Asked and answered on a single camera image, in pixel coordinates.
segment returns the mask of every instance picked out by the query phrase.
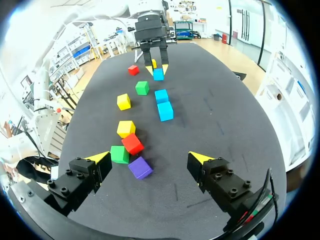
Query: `green cube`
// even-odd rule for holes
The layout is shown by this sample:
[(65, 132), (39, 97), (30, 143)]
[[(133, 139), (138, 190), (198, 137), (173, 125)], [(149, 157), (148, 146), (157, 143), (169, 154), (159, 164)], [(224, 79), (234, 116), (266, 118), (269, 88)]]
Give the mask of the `green cube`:
[(129, 153), (124, 146), (111, 146), (111, 160), (117, 164), (128, 164)]
[(147, 81), (138, 81), (135, 85), (135, 90), (138, 95), (148, 95), (149, 83)]

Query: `black table surface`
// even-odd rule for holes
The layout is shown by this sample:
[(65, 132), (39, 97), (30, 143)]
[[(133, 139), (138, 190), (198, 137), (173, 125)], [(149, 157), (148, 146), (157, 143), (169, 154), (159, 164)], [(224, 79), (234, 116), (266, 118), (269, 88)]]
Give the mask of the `black table surface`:
[[(160, 63), (159, 49), (151, 55)], [(127, 164), (112, 163), (99, 191), (68, 217), (108, 234), (134, 238), (207, 240), (223, 233), (230, 216), (187, 170), (188, 152), (223, 157), (257, 191), (272, 168), (280, 213), (286, 198), (286, 172), (276, 133), (247, 87), (222, 62), (193, 43), (168, 47), (164, 81), (154, 81), (144, 67), (128, 74), (134, 52), (101, 63), (76, 107), (67, 130), (59, 175), (77, 156), (89, 157), (122, 145), (119, 121), (132, 120), (144, 144), (142, 156), (153, 174), (138, 180)], [(148, 81), (147, 96), (137, 95), (138, 81)], [(154, 91), (167, 89), (174, 119), (160, 122)], [(120, 111), (117, 96), (128, 93), (131, 108)], [(264, 219), (273, 222), (274, 210)]]

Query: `toy block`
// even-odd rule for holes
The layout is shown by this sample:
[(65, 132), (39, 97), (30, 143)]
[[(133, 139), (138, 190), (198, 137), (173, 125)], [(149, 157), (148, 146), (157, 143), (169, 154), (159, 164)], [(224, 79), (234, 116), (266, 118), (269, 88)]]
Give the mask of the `toy block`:
[(156, 62), (155, 59), (152, 59), (152, 66), (153, 66), (154, 69), (157, 68), (157, 62)]
[(126, 138), (130, 134), (134, 134), (136, 132), (136, 126), (133, 121), (119, 121), (118, 129), (116, 133), (122, 138)]
[(161, 122), (174, 118), (174, 110), (169, 101), (159, 103), (157, 106)]
[(153, 172), (148, 163), (142, 156), (138, 157), (132, 163), (128, 165), (129, 169), (133, 173), (136, 179), (144, 179)]
[(148, 95), (149, 83), (147, 81), (138, 81), (135, 85), (135, 90), (138, 95)]
[(124, 146), (111, 146), (111, 161), (117, 164), (128, 164), (129, 153)]
[(139, 71), (139, 67), (136, 65), (132, 65), (131, 67), (128, 68), (128, 72), (129, 74), (131, 74), (132, 76), (137, 75), (140, 71)]
[(131, 108), (131, 102), (128, 94), (119, 95), (116, 99), (116, 104), (121, 111)]
[(156, 68), (153, 70), (153, 79), (155, 81), (165, 80), (164, 70), (162, 68)]
[(156, 104), (162, 104), (169, 101), (167, 90), (162, 89), (154, 92)]
[(145, 148), (134, 133), (122, 139), (121, 142), (131, 155), (136, 155)]

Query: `purple cube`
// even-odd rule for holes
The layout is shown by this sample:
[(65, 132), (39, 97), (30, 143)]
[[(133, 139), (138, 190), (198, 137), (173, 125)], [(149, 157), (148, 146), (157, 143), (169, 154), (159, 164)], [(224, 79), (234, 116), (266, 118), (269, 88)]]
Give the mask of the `purple cube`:
[(144, 179), (146, 176), (153, 172), (151, 167), (148, 165), (148, 163), (144, 160), (142, 156), (138, 157), (128, 166), (136, 179)]

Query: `bolt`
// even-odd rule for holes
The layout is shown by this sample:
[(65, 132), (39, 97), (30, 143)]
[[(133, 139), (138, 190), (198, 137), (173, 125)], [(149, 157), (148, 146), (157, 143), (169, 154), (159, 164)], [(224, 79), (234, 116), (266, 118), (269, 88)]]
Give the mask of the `bolt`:
[(229, 195), (231, 197), (235, 197), (237, 195), (237, 193), (238, 193), (238, 190), (235, 187), (231, 188), (229, 191)]
[(66, 188), (65, 186), (60, 189), (60, 192), (65, 196), (67, 196), (70, 193), (69, 189)]
[(249, 181), (249, 180), (244, 181), (243, 187), (246, 188), (246, 189), (250, 188), (251, 187), (251, 181)]
[(227, 174), (228, 176), (232, 176), (232, 175), (234, 174), (234, 171), (233, 171), (231, 168), (229, 168), (229, 169), (226, 171), (226, 174)]
[(28, 196), (29, 196), (29, 197), (32, 197), (33, 195), (35, 195), (33, 191), (31, 191), (31, 190), (28, 191)]
[(26, 201), (26, 199), (23, 196), (19, 197), (18, 200), (22, 204)]
[(67, 170), (65, 170), (65, 174), (67, 174), (68, 176), (71, 176), (71, 175), (72, 175), (72, 171), (71, 171), (71, 169), (67, 169)]
[(76, 177), (77, 177), (78, 179), (84, 179), (84, 178), (85, 178), (85, 176), (84, 176), (82, 173), (77, 173), (77, 174), (76, 174)]
[(215, 175), (214, 175), (214, 179), (215, 180), (220, 180), (222, 178), (222, 174), (221, 173), (216, 173)]
[(48, 184), (50, 188), (54, 188), (56, 186), (55, 181), (53, 181), (51, 179), (46, 181), (46, 184)]

